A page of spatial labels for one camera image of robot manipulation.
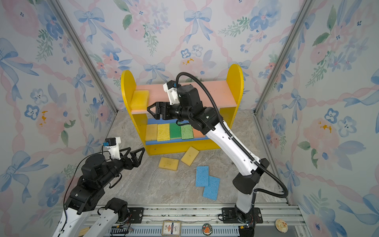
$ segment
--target floor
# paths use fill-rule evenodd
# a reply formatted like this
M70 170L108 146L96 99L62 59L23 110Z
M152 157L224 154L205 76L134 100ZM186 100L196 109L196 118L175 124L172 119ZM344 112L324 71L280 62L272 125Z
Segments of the floor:
M258 135L253 118L248 110L240 110L234 120L233 133L255 155L267 157ZM142 147L129 114L119 111L108 137L121 137L121 148L131 147L132 151ZM232 180L238 174L236 166L221 150L200 151L192 165L179 162L177 171L158 168L162 156L181 159L184 153L154 155L145 154L141 165L133 170L123 170L122 180L112 190L105 189L99 204L106 204L113 197L126 200L129 204L158 203L235 203L237 191ZM203 198L203 187L195 187L196 167L209 166L209 175L220 178L216 201ZM256 187L278 192L278 185L264 174ZM256 202L280 202L279 198L258 193Z

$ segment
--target yellow shelf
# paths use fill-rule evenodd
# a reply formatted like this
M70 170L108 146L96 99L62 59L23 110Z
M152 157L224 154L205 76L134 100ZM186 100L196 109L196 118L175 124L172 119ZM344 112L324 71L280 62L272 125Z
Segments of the yellow shelf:
M239 65L233 64L228 71L226 81L210 81L203 82L204 86L212 95L216 105L220 109L220 114L223 116L225 122L231 128L234 118L237 114L243 94L243 74ZM181 83L182 85L191 84L197 88L200 99L203 105L211 107L209 98L196 82ZM167 93L163 90L163 85L140 85L137 86L132 73L127 70L121 76L121 91L124 99L125 107L133 121L133 124L141 138L142 143L149 155L162 155L167 153L180 153L186 152L190 146L203 151L211 149L219 149L220 147L212 140L197 140L197 141L182 141L176 143L163 143L146 145L145 134L148 116L147 110L132 110L130 103L132 101L133 92L135 90L149 90L149 105L157 101L168 102Z

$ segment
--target yellow sponge on top shelf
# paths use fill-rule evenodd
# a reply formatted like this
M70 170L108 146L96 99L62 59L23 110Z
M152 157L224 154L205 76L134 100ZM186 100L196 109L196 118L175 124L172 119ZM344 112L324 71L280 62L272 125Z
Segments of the yellow sponge on top shelf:
M146 126L145 141L156 141L157 140L157 131L158 131L158 125L157 124L148 124Z
M183 158L181 161L188 165L191 166L192 162L195 160L196 156L199 154L199 151L193 148L192 146L189 147L187 150L186 154L184 154Z
M170 124L158 124L157 141L170 140Z
M148 90L135 90L133 92L130 108L132 110L147 110L148 102L149 102Z
M161 161L159 162L159 168L166 169L166 170L173 170L177 171L179 165L178 159L172 159L167 157L162 157Z

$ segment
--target wall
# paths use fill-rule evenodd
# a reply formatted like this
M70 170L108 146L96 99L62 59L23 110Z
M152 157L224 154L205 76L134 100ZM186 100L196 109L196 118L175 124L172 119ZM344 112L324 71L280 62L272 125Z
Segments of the wall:
M316 0L259 114L313 237L379 236L378 10Z
M2 0L0 21L0 235L51 236L114 113L45 1Z
M123 70L144 85L180 71L225 80L238 63L246 79L240 108L252 109L303 0L60 2L119 108Z

